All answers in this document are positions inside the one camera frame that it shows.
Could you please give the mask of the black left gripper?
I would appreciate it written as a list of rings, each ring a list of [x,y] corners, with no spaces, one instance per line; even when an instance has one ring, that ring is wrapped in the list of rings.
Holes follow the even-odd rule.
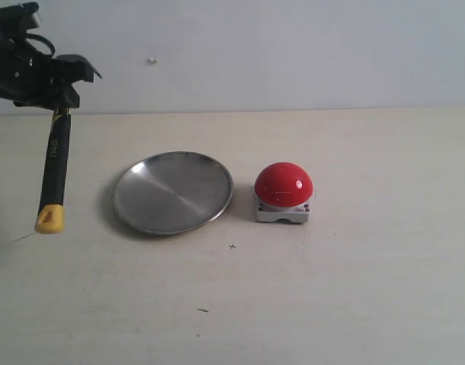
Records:
[[[31,33],[40,25],[37,2],[24,2],[0,8],[0,99],[16,106],[77,109],[80,96],[72,85],[93,83],[103,77],[84,56],[62,54],[54,59],[56,48],[44,36]]]

